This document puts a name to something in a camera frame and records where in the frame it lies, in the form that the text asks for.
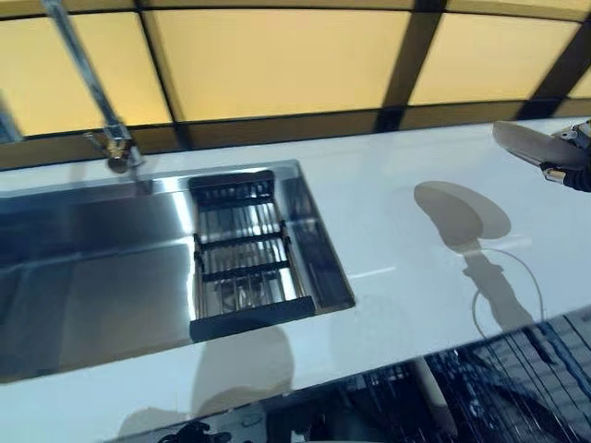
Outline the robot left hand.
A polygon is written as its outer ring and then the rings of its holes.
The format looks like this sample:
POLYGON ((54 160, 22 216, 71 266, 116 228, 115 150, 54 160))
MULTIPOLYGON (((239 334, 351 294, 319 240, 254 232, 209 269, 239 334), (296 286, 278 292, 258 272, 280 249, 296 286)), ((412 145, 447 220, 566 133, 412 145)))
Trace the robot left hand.
POLYGON ((202 422, 190 422, 173 434, 168 434, 159 443, 227 443, 232 439, 229 432, 210 433, 211 427, 202 422))

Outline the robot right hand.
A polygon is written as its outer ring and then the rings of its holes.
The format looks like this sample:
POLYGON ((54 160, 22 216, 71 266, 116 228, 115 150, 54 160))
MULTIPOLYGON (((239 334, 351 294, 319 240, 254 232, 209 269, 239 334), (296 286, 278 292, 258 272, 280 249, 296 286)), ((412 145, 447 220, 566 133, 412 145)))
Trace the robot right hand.
POLYGON ((566 168, 554 162, 542 162, 539 165, 544 177, 577 191, 590 192, 590 120, 578 125, 563 128, 552 136, 560 139, 585 155, 585 164, 581 168, 566 168))

